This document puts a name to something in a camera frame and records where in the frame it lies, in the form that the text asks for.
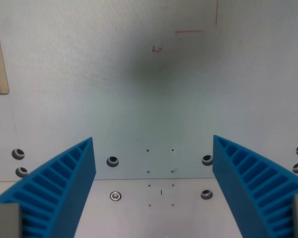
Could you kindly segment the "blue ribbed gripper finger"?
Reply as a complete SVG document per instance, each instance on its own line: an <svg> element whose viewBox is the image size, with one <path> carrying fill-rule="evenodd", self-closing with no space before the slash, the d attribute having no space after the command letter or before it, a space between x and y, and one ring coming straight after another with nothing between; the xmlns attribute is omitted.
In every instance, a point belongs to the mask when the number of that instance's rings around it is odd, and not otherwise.
<svg viewBox="0 0 298 238"><path fill-rule="evenodd" d="M230 140L213 137L213 173L244 238L293 238L298 176Z"/></svg>
<svg viewBox="0 0 298 238"><path fill-rule="evenodd" d="M90 137L19 180L0 204L20 206L23 238L73 238L95 175Z"/></svg>

